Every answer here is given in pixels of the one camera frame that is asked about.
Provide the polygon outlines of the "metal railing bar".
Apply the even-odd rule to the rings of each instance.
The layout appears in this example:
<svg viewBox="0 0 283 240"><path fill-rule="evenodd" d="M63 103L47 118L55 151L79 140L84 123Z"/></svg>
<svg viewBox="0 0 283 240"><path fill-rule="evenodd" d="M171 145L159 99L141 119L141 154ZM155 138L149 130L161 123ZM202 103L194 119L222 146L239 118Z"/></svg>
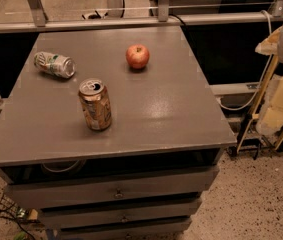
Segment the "metal railing bar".
<svg viewBox="0 0 283 240"><path fill-rule="evenodd" d="M36 26L34 23L0 23L0 34L178 26L182 23L185 23L187 26L232 24L232 23L254 23L254 22L267 22L268 20L271 20L272 22L283 21L283 15L277 17L274 16L267 17L262 12L196 14L196 15L181 15L177 17L169 16L166 21L162 21L162 22L160 22L155 17L141 17L141 18L48 22L44 26Z"/></svg>

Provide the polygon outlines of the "grey drawer cabinet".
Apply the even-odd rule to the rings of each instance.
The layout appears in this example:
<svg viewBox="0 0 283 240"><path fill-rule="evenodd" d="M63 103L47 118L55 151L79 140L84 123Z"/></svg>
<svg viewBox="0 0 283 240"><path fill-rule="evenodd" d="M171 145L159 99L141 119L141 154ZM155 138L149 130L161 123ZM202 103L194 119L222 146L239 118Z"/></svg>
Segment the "grey drawer cabinet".
<svg viewBox="0 0 283 240"><path fill-rule="evenodd" d="M131 68L126 50L150 52L148 64ZM235 141L209 84L177 27L48 33L41 51L71 57L73 78L61 80L26 65L0 114L0 174L7 186L111 175L217 166ZM107 87L111 125L86 123L78 97L86 79ZM198 198L201 192L64 207L41 213Z"/></svg>

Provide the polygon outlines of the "top grey drawer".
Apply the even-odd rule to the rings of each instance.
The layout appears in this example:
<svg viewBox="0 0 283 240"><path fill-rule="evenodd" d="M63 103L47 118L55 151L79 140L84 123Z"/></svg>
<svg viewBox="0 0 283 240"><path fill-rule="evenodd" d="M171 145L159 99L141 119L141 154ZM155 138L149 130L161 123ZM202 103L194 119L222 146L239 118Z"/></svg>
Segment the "top grey drawer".
<svg viewBox="0 0 283 240"><path fill-rule="evenodd" d="M77 180L7 186L5 194L23 208L72 205L166 196L208 190L217 166L154 171Z"/></svg>

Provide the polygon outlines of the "grey drawer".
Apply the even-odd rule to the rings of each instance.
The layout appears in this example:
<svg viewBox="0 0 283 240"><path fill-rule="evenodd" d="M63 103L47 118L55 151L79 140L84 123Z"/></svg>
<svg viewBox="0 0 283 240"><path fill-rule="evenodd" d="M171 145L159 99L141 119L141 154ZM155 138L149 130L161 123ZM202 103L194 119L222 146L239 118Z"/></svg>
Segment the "grey drawer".
<svg viewBox="0 0 283 240"><path fill-rule="evenodd" d="M137 236L183 232L190 224L191 218L183 216L60 230L59 236L62 240L130 240Z"/></svg>
<svg viewBox="0 0 283 240"><path fill-rule="evenodd" d="M23 208L72 205L166 196L208 190L217 166L154 171L77 180L7 186L5 194Z"/></svg>
<svg viewBox="0 0 283 240"><path fill-rule="evenodd" d="M39 221L52 229L124 224L150 219L190 216L200 207L200 197L186 197L169 200L110 205L69 211L45 212Z"/></svg>

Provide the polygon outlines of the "green white can lying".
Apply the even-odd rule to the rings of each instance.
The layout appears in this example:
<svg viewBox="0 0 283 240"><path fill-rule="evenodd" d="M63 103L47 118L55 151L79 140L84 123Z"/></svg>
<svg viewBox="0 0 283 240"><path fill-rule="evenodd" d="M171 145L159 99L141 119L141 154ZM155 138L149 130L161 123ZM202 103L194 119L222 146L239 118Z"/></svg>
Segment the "green white can lying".
<svg viewBox="0 0 283 240"><path fill-rule="evenodd" d="M64 79L71 78L76 72L72 58L49 52L37 52L34 55L34 65L44 73Z"/></svg>

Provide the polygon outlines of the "orange soda can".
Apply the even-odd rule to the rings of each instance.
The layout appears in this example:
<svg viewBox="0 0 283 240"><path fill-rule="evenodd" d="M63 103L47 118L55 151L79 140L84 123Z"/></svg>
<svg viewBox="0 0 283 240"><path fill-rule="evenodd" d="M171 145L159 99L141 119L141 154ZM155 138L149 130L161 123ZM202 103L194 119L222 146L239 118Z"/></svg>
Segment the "orange soda can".
<svg viewBox="0 0 283 240"><path fill-rule="evenodd" d="M79 85L78 97L87 126L102 131L112 123L111 104L106 85L97 78L89 78Z"/></svg>

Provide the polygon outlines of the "red apple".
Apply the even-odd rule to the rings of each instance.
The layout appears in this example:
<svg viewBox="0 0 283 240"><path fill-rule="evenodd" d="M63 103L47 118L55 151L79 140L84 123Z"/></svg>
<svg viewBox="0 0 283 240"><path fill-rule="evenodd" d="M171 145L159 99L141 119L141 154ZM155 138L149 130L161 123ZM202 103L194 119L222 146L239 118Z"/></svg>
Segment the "red apple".
<svg viewBox="0 0 283 240"><path fill-rule="evenodd" d="M148 48L142 44L131 45L126 50L126 61L133 69L144 68L149 61L150 52Z"/></svg>

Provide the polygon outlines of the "middle grey drawer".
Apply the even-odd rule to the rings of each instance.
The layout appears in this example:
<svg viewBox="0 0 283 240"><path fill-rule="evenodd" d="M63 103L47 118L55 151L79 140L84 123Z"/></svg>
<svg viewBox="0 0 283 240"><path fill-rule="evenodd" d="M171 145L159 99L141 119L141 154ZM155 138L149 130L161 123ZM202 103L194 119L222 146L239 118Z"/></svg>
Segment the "middle grey drawer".
<svg viewBox="0 0 283 240"><path fill-rule="evenodd" d="M190 216L200 207L200 197L186 197L169 200L110 205L69 211L45 212L39 221L52 229L124 224L150 219Z"/></svg>

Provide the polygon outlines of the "bottom grey drawer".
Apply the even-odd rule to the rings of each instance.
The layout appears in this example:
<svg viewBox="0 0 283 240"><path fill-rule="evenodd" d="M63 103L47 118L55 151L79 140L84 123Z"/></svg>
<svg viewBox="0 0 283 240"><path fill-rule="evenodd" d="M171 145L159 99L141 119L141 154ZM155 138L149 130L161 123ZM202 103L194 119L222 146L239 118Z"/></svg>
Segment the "bottom grey drawer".
<svg viewBox="0 0 283 240"><path fill-rule="evenodd" d="M59 236L62 240L130 240L137 236L183 232L190 224L191 218L183 216L60 230Z"/></svg>

